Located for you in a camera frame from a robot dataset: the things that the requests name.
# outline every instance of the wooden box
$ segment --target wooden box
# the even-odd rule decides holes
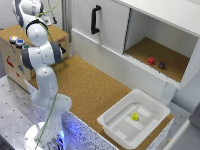
[[[69,35],[55,26],[49,26],[48,29],[54,42],[60,44],[66,50],[66,53],[63,54],[62,60],[69,58]],[[0,31],[0,51],[2,54],[5,71],[10,78],[12,78],[25,90],[28,90],[24,79],[28,81],[35,77],[35,72],[27,69],[22,64],[20,60],[22,49],[17,48],[14,44],[10,44],[9,42],[9,38],[12,35],[17,35],[19,39],[24,39],[26,44],[31,45],[25,31],[22,31],[19,25],[15,25]]]

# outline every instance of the white wall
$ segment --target white wall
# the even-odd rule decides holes
[[[173,102],[192,112],[200,102],[200,71],[182,89],[178,90]]]
[[[49,10],[49,5],[47,0],[41,0],[44,4],[45,11]],[[57,0],[50,0],[51,7],[56,4]],[[5,29],[10,26],[13,26],[17,23],[17,20],[12,11],[12,0],[1,0],[0,4],[0,29]],[[61,0],[58,6],[53,11],[58,24],[56,25],[58,28],[62,29],[62,4]]]

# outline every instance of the box handle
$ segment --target box handle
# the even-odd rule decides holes
[[[92,24],[91,24],[91,31],[92,34],[98,33],[100,30],[96,28],[96,12],[101,10],[101,7],[96,5],[96,8],[92,10]]]

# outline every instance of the black handle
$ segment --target black handle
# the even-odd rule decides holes
[[[96,28],[96,12],[101,10],[101,7],[96,5],[96,8],[92,10],[92,24],[91,24],[91,31],[92,34],[98,33],[100,30]]]

